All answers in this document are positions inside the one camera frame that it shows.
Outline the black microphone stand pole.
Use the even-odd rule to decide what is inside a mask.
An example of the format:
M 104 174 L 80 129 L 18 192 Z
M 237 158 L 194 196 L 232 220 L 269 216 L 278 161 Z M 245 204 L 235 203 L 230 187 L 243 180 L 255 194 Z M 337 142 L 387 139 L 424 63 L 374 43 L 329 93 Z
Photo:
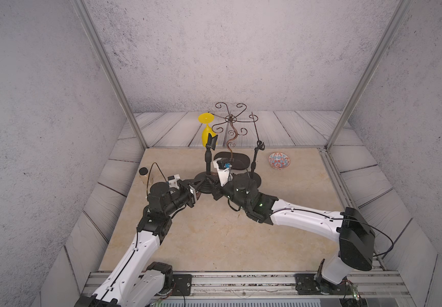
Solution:
M 254 157 L 252 159 L 252 163 L 250 166 L 250 176 L 253 177 L 255 173 L 255 169 L 257 166 L 257 156 L 259 151 L 263 151 L 265 149 L 265 144 L 261 140 L 257 140 L 256 146 L 254 148 Z

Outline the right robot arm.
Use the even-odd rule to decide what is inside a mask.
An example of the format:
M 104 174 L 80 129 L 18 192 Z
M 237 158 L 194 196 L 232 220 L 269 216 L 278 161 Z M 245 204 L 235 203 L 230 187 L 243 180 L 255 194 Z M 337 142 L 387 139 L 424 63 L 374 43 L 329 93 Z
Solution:
M 320 265 L 320 280 L 338 285 L 353 270 L 372 269 L 376 235 L 358 210 L 330 212 L 295 205 L 259 192 L 256 181 L 242 174 L 218 179 L 212 186 L 215 199 L 226 197 L 236 211 L 244 210 L 258 223 L 293 227 L 338 243 L 335 255 Z

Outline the spare black microphone pole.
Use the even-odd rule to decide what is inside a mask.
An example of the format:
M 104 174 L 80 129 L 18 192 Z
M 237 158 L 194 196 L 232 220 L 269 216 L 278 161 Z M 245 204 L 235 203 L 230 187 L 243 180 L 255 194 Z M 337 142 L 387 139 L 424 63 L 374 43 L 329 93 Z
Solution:
M 206 172 L 205 176 L 211 175 L 211 164 L 212 164 L 212 150 L 215 150 L 217 146 L 218 136 L 212 136 L 211 133 L 208 133 L 208 139 L 205 145 L 206 153 L 205 153 L 205 162 L 206 162 Z

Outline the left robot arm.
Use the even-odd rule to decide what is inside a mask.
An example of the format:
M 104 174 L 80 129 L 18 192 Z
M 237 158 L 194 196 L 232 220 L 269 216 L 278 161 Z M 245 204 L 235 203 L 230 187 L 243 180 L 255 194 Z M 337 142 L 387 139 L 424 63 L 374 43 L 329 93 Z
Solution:
M 168 234 L 172 218 L 193 207 L 199 193 L 192 180 L 169 179 L 149 189 L 148 205 L 127 252 L 94 293 L 81 295 L 76 306 L 149 306 L 154 297 L 175 292 L 172 266 L 149 260 Z

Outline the black round stand base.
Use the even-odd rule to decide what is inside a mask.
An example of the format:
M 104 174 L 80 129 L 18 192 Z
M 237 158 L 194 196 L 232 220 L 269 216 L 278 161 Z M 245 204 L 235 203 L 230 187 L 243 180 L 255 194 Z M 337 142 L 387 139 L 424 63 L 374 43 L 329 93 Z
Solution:
M 249 177 L 255 181 L 255 183 L 257 184 L 257 187 L 259 188 L 261 186 L 262 183 L 262 179 L 261 177 L 256 173 L 256 172 L 248 172 Z

